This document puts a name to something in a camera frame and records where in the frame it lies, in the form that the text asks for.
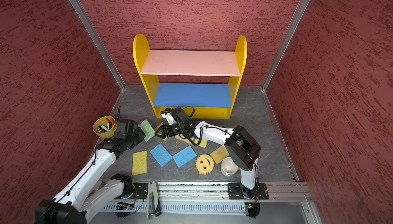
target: pink shelf board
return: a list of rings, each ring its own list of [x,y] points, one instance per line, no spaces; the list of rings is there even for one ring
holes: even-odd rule
[[[150,50],[142,74],[239,77],[235,52]]]

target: metal bracket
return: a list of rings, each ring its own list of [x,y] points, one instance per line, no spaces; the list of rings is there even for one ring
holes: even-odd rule
[[[252,198],[257,199],[269,199],[268,189],[266,184],[258,183],[257,186],[251,191]],[[229,183],[228,184],[228,195],[229,199],[246,199],[243,196],[243,191],[240,183]]]
[[[138,193],[136,199],[146,199],[149,183],[134,183],[134,187]]]

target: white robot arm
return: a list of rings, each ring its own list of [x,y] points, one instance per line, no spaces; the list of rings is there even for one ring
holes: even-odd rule
[[[140,127],[134,130],[134,121],[117,121],[115,138],[103,140],[94,156],[78,175],[52,200],[43,200],[35,210],[36,224],[86,224],[118,196],[135,194],[131,177],[116,174],[97,192],[91,194],[102,174],[119,156],[135,147],[145,138]]]
[[[156,136],[167,138],[176,134],[183,134],[192,145],[198,146],[203,139],[207,139],[224,145],[233,162],[240,168],[243,195],[251,198],[252,190],[258,182],[255,166],[258,162],[260,145],[242,126],[236,128],[222,128],[211,125],[200,119],[193,119],[185,111],[177,107],[167,108],[161,112],[169,125],[162,125],[156,132]]]

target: metal frame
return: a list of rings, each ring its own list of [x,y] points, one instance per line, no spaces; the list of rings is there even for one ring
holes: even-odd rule
[[[299,3],[297,4],[296,10],[294,15],[292,16],[292,20],[289,23],[287,32],[284,35],[284,38],[282,39],[282,42],[280,44],[280,47],[278,48],[277,54],[273,60],[272,65],[270,66],[269,72],[266,75],[266,78],[262,84],[262,89],[266,91],[270,81],[273,78],[274,72],[276,71],[282,56],[285,53],[285,50],[288,47],[289,42],[292,39],[293,34],[296,31],[297,25],[299,24],[300,20],[302,19],[302,16],[304,14],[304,11],[307,8],[308,3],[310,0],[300,0]]]
[[[272,105],[270,104],[268,95],[266,94],[265,90],[262,90],[262,96],[263,96],[263,100],[265,101],[266,108],[268,109],[270,120],[272,121],[274,130],[276,131],[276,135],[278,137],[278,140],[280,141],[281,148],[284,151],[284,156],[285,156],[287,162],[289,163],[289,168],[292,171],[293,178],[295,181],[299,181],[299,177],[297,176],[294,164],[293,164],[291,156],[289,155],[289,152],[288,152],[287,145],[285,144],[284,137],[282,136],[280,127],[278,126],[278,123],[277,123],[276,116],[274,115],[274,112],[272,109]]]
[[[74,10],[76,11],[77,15],[79,16],[80,20],[82,21],[83,25],[85,26],[87,32],[89,33],[91,39],[93,40],[94,44],[96,45],[98,51],[100,52],[102,58],[104,59],[106,65],[108,66],[109,70],[111,71],[113,77],[116,79],[117,84],[119,87],[124,90],[125,83],[121,78],[119,71],[117,70],[115,64],[113,63],[111,56],[109,55],[108,51],[106,50],[101,38],[99,37],[96,29],[94,28],[93,24],[91,23],[89,16],[87,15],[85,9],[83,8],[81,2],[79,0],[69,0],[71,5],[73,6]]]
[[[229,199],[228,183],[233,182],[156,182],[160,202],[244,202],[244,199]],[[261,199],[260,202],[313,202],[307,182],[263,183],[267,186],[270,198]],[[124,199],[114,199],[111,202],[121,201]]]
[[[150,182],[134,181],[134,183],[149,183]],[[174,209],[166,210],[175,213],[189,212],[204,214],[219,214],[219,215],[243,215],[244,214],[244,199],[229,199],[228,184],[233,182],[203,182],[203,181],[160,181],[156,182],[158,189],[158,197],[161,206],[170,205]],[[307,182],[263,182],[266,184],[269,199],[260,200],[260,202],[299,202],[302,205],[305,218],[309,224],[322,224],[314,201],[309,192]],[[124,199],[114,199],[102,210],[102,212],[114,211],[116,202],[124,202]],[[221,208],[211,209],[210,212],[204,209],[192,208],[192,205],[200,205],[205,203],[207,206],[222,206]],[[239,208],[226,209],[224,206],[236,205]],[[143,207],[137,212],[146,212],[146,218],[149,218],[150,195],[144,201]],[[133,212],[134,210],[123,210],[118,212]]]

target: red textured wall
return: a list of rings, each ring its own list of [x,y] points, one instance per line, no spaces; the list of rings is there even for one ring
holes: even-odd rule
[[[68,0],[0,5],[0,223],[33,223],[88,161],[120,90]]]
[[[324,224],[393,222],[393,0],[311,0],[268,87]]]
[[[81,0],[126,84],[141,84],[132,42],[136,34],[143,33],[152,49],[221,51],[234,51],[238,37],[245,35],[248,57],[243,85],[262,85],[298,1]],[[193,67],[187,60],[185,64]],[[160,81],[187,82],[195,78],[167,76]]]

